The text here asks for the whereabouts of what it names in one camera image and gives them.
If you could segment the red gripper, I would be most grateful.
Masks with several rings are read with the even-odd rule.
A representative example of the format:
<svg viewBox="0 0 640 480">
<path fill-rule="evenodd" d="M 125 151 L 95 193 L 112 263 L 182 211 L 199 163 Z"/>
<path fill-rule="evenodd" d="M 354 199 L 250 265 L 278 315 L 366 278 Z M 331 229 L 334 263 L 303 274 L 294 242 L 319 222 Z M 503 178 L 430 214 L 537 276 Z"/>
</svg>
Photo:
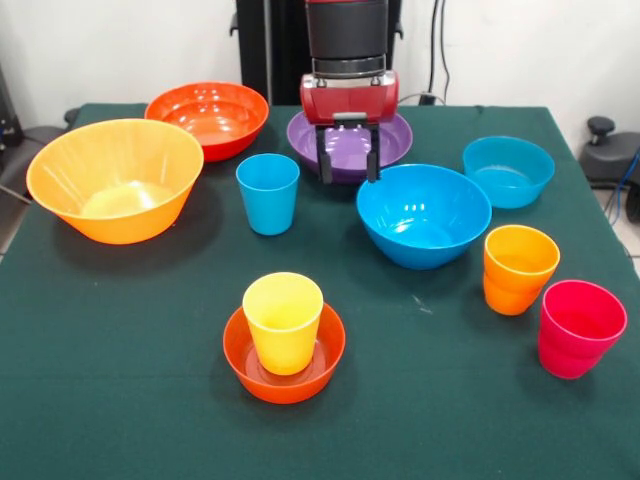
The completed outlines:
<svg viewBox="0 0 640 480">
<path fill-rule="evenodd" d="M 331 157 L 326 151 L 327 126 L 344 121 L 364 121 L 370 133 L 367 180 L 380 178 L 380 139 L 377 123 L 391 119 L 397 110 L 398 75 L 386 70 L 380 75 L 327 79 L 313 74 L 302 76 L 300 100 L 307 121 L 315 126 L 319 176 L 324 184 L 333 180 Z"/>
</svg>

